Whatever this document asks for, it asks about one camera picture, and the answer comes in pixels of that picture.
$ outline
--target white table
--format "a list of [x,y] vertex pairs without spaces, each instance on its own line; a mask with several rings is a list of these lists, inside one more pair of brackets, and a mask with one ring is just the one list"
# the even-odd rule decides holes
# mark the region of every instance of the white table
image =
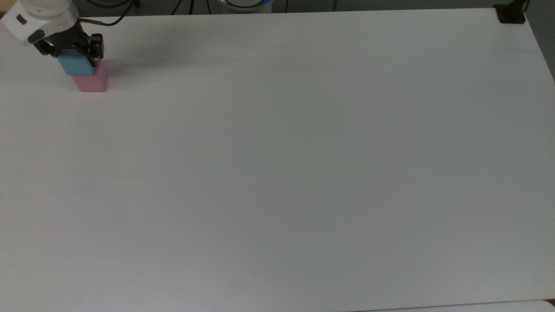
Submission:
[[0,27],[0,306],[555,298],[555,84],[493,9],[129,17],[104,94]]

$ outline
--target black cable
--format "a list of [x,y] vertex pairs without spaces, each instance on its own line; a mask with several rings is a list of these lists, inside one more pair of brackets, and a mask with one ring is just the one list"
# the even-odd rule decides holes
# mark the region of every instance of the black cable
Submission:
[[189,5],[189,15],[193,15],[193,4],[195,3],[195,0],[191,0],[191,4]]
[[182,0],[177,1],[177,5],[175,6],[174,10],[171,12],[170,15],[175,14],[175,11],[177,11],[177,8],[179,8],[179,5],[181,4],[181,1],[182,1]]
[[92,0],[85,0],[85,1],[94,5],[95,7],[99,7],[99,8],[103,8],[103,9],[113,9],[113,8],[121,7],[124,4],[129,3],[129,1],[133,1],[133,0],[124,0],[124,1],[121,1],[120,3],[110,4],[109,6],[106,6],[105,4],[96,3]]
[[135,3],[135,1],[136,0],[131,0],[131,3],[129,4],[127,9],[125,9],[125,11],[123,11],[122,16],[120,16],[115,22],[113,22],[113,23],[102,23],[102,26],[114,26],[117,23],[121,22],[122,19],[127,15],[127,12],[129,12],[129,10],[131,9],[131,7],[133,6],[133,3]]

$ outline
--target gray floor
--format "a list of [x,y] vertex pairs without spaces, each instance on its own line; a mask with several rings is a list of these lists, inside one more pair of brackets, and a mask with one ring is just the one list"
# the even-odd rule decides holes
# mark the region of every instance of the gray floor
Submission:
[[[117,16],[123,8],[101,9],[85,0],[75,0],[83,17]],[[96,0],[111,4],[121,0]],[[178,0],[140,0],[141,6],[132,8],[129,15],[168,15]],[[196,0],[193,14],[208,14],[207,1],[213,14],[220,14],[219,0]],[[286,0],[274,0],[273,12],[283,13]],[[491,8],[496,3],[511,0],[337,0],[337,11],[369,11],[395,9],[439,9],[439,8]],[[176,14],[187,14],[190,0],[183,0]],[[334,0],[289,0],[288,12],[329,12],[334,9]],[[547,65],[555,77],[555,0],[531,0],[526,16],[532,26]]]

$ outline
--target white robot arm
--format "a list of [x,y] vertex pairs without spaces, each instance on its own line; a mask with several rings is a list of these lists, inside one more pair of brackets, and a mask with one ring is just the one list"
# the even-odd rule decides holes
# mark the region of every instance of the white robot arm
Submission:
[[104,56],[102,35],[83,31],[72,0],[18,0],[2,23],[19,41],[34,45],[43,55],[58,57],[63,50],[75,50],[92,66]]
[[8,30],[26,46],[68,30],[79,13],[72,0],[18,0],[2,18]]

